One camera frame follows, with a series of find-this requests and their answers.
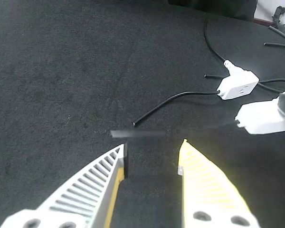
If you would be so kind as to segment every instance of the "white power adapter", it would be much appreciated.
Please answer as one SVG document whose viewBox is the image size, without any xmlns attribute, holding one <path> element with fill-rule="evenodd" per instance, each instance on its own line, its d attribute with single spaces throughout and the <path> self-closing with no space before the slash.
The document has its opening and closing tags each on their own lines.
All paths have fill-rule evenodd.
<svg viewBox="0 0 285 228">
<path fill-rule="evenodd" d="M 269 134 L 285 131 L 285 114 L 279 110 L 279 97 L 272 101 L 242 105 L 235 120 L 249 134 Z"/>
<path fill-rule="evenodd" d="M 251 71 L 243 70 L 233 65 L 229 60 L 224 62 L 230 76 L 225 77 L 220 83 L 217 91 L 223 100 L 229 100 L 248 95 L 259 82 L 258 77 Z"/>
</svg>

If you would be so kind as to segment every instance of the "black carpet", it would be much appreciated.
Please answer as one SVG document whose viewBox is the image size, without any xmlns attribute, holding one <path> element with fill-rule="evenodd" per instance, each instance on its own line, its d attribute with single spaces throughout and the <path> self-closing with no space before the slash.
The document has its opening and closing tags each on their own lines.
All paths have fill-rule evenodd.
<svg viewBox="0 0 285 228">
<path fill-rule="evenodd" d="M 35 209 L 90 161 L 128 142 L 130 175 L 112 227 L 181 227 L 178 151 L 184 138 L 237 186 L 263 228 L 285 228 L 285 132 L 249 135 L 232 122 L 256 88 L 230 101 L 190 96 L 138 129 L 165 137 L 112 139 L 170 95 L 214 91 L 227 71 L 209 39 L 260 79 L 285 77 L 285 40 L 265 27 L 150 1 L 0 0 L 0 224 Z M 285 90 L 285 85 L 277 84 Z"/>
</svg>

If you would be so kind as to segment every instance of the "white wall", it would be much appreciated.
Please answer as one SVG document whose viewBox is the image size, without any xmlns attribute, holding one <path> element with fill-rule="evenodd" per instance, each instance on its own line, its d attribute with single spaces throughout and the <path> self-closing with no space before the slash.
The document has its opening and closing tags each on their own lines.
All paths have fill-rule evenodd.
<svg viewBox="0 0 285 228">
<path fill-rule="evenodd" d="M 285 0 L 258 0 L 255 18 L 272 21 L 271 16 L 278 6 L 285 7 Z M 285 24 L 285 15 L 282 15 L 280 20 L 281 24 Z"/>
</svg>

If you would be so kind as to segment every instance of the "black cable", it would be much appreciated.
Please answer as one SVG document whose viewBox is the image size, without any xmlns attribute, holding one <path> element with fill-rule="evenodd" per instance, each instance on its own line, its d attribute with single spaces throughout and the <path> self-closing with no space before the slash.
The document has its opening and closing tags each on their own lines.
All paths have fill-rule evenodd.
<svg viewBox="0 0 285 228">
<path fill-rule="evenodd" d="M 285 48 L 285 44 L 276 44 L 276 43 L 264 43 L 264 46 L 268 47 L 277 47 L 277 48 Z"/>
<path fill-rule="evenodd" d="M 213 47 L 211 46 L 210 42 L 209 42 L 209 39 L 208 39 L 208 35 L 207 35 L 207 25 L 208 25 L 208 18 L 205 19 L 205 23 L 204 23 L 204 38 L 205 38 L 205 41 L 206 41 L 206 44 L 208 46 L 208 48 L 210 49 L 210 51 L 215 54 L 220 60 L 222 60 L 223 62 L 226 61 L 226 59 L 221 56 L 216 50 L 213 49 Z M 277 33 L 281 33 L 280 35 L 283 36 L 285 38 L 285 34 L 280 32 L 279 30 L 277 30 Z M 277 90 L 277 89 L 274 89 L 274 88 L 270 88 L 266 85 L 263 85 L 261 84 L 260 82 L 258 83 L 258 85 L 265 89 L 265 90 L 268 90 L 268 91 L 271 91 L 273 93 L 282 93 L 283 91 L 280 91 L 280 90 Z"/>
<path fill-rule="evenodd" d="M 148 111 L 147 113 L 143 114 L 141 117 L 139 117 L 137 120 L 135 120 L 133 122 L 133 126 L 136 127 L 138 125 L 139 122 L 141 122 L 143 119 L 147 118 L 149 115 L 153 114 L 154 112 L 156 112 L 158 109 L 160 109 L 161 107 L 163 107 L 164 105 L 166 105 L 168 102 L 181 97 L 181 96 L 186 96 L 186 95 L 215 95 L 215 94 L 219 94 L 219 91 L 215 91 L 215 92 L 192 92 L 192 91 L 188 91 L 188 92 L 182 92 L 176 95 L 173 95 L 169 98 L 167 98 L 166 100 L 164 100 L 163 102 L 161 102 L 160 104 L 158 104 L 157 106 L 155 106 L 153 109 L 151 109 L 150 111 Z"/>
<path fill-rule="evenodd" d="M 204 38 L 205 38 L 206 44 L 214 55 L 216 55 L 220 60 L 225 62 L 226 59 L 223 56 L 221 56 L 216 50 L 214 50 L 209 42 L 208 35 L 207 35 L 207 25 L 208 25 L 208 19 L 206 18 L 205 23 L 204 23 Z"/>
<path fill-rule="evenodd" d="M 285 38 L 285 33 L 281 32 L 280 30 L 277 30 L 276 28 L 269 26 L 268 27 L 270 30 L 274 31 L 275 33 L 279 34 L 280 36 Z"/>
<path fill-rule="evenodd" d="M 282 91 L 282 90 L 274 89 L 274 88 L 268 87 L 268 86 L 266 86 L 266 85 L 263 85 L 262 83 L 258 83 L 257 85 L 258 85 L 259 87 L 265 89 L 265 90 L 268 90 L 268 91 L 273 92 L 273 93 L 276 93 L 276 94 L 281 94 L 281 93 L 284 92 L 284 91 Z"/>
<path fill-rule="evenodd" d="M 215 78 L 215 79 L 223 79 L 225 76 L 220 75 L 204 75 L 205 78 Z M 285 82 L 285 78 L 274 78 L 274 79 L 266 79 L 259 81 L 260 83 L 270 83 L 270 82 Z"/>
<path fill-rule="evenodd" d="M 268 82 L 285 82 L 285 78 L 274 78 L 274 79 L 267 79 L 261 80 L 261 83 L 268 83 Z"/>
</svg>

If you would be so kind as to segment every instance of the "white plug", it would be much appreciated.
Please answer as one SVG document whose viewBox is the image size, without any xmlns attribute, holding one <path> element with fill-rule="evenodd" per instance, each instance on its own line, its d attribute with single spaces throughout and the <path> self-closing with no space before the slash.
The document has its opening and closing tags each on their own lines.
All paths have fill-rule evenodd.
<svg viewBox="0 0 285 228">
<path fill-rule="evenodd" d="M 285 131 L 285 115 L 279 111 L 279 98 L 272 101 L 242 105 L 235 120 L 249 134 L 269 134 Z"/>
<path fill-rule="evenodd" d="M 243 70 L 233 65 L 229 60 L 224 62 L 230 76 L 225 77 L 220 83 L 217 91 L 223 100 L 229 100 L 248 95 L 258 84 L 258 77 L 251 71 Z"/>
</svg>

